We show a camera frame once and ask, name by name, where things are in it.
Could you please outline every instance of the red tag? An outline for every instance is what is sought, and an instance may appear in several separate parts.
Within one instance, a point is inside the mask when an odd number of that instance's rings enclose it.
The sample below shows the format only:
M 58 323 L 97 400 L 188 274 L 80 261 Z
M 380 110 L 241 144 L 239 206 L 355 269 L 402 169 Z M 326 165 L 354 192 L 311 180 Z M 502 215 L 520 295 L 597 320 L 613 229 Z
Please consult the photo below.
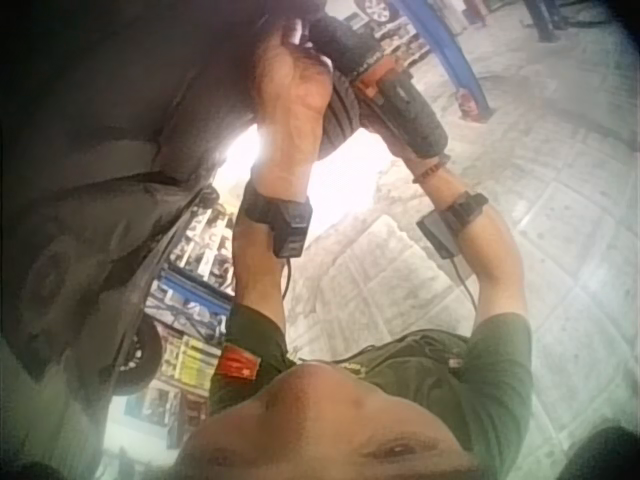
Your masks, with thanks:
M 225 343 L 222 348 L 222 355 L 218 359 L 215 374 L 223 377 L 255 380 L 258 375 L 260 361 L 261 359 L 252 353 L 230 343 Z

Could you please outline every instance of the green t-shirt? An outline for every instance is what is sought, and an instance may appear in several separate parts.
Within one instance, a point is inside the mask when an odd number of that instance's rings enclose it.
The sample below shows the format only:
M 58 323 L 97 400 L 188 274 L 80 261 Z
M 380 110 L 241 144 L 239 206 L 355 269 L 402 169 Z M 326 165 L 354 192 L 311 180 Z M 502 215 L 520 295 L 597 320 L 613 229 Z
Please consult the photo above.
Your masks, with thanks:
M 227 343 L 260 364 L 255 380 L 213 376 L 211 414 L 247 400 L 296 365 L 287 357 L 284 333 L 261 313 L 235 305 L 227 329 Z M 521 315 L 484 320 L 470 338 L 412 332 L 335 363 L 437 415 L 498 478 L 513 467 L 527 433 L 533 388 L 531 330 Z

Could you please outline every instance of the sleeve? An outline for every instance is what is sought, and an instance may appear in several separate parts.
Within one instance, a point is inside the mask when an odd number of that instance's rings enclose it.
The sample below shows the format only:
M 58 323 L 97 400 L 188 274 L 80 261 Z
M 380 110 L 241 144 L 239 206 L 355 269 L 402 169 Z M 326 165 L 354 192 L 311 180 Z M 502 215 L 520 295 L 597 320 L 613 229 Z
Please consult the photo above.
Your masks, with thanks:
M 225 340 L 209 387 L 211 415 L 251 398 L 295 365 L 287 357 L 284 332 L 275 322 L 252 308 L 237 304 L 233 306 L 227 320 Z M 254 364 L 257 371 L 246 378 L 241 374 L 230 374 L 233 369 L 229 368 L 229 364 L 234 362 Z
M 474 454 L 497 478 L 516 462 L 529 428 L 531 329 L 518 314 L 484 320 L 473 332 L 460 377 Z

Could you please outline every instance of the wrist-mounted device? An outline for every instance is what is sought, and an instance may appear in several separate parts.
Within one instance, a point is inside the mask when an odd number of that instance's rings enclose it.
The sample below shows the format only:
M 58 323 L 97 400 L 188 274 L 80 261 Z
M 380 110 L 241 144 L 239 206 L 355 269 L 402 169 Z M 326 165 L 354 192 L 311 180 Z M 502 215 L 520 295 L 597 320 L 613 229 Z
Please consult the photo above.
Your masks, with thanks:
M 458 235 L 482 214 L 488 203 L 481 193 L 464 192 L 446 210 L 434 210 L 422 217 L 417 226 L 441 258 L 454 258 L 460 254 Z
M 244 190 L 242 210 L 247 218 L 268 225 L 273 232 L 276 258 L 299 258 L 307 240 L 313 208 L 306 202 L 281 200 L 261 195 L 249 180 Z

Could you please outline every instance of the person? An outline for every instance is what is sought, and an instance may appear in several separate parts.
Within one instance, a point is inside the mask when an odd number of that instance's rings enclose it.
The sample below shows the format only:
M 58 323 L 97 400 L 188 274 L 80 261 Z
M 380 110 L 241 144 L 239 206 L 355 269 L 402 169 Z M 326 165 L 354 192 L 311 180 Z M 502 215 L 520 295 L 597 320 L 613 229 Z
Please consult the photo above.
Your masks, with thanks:
M 264 149 L 250 182 L 302 202 L 322 137 L 332 77 L 290 22 L 259 49 L 255 97 Z M 438 159 L 387 141 L 436 209 L 466 191 Z M 340 362 L 287 357 L 283 263 L 268 226 L 242 206 L 233 233 L 236 296 L 211 380 L 211 416 L 187 439 L 169 478 L 505 478 L 526 435 L 531 332 L 523 267 L 490 207 L 459 236 L 480 286 L 470 338 L 422 330 Z
M 484 14 L 482 13 L 482 10 L 480 10 L 480 7 L 478 6 L 478 4 L 476 3 L 476 0 L 463 0 L 464 6 L 466 7 L 466 9 L 469 11 L 469 13 L 471 15 L 473 15 L 473 17 L 480 22 L 480 24 L 483 27 L 487 26 L 487 19 L 485 18 Z
M 547 11 L 549 19 L 544 14 L 540 0 L 524 0 L 524 6 L 529 12 L 531 20 L 533 20 L 533 26 L 538 31 L 540 42 L 556 43 L 560 39 L 554 30 L 567 30 L 569 28 L 567 19 L 562 15 L 556 0 L 543 0 L 542 4 Z

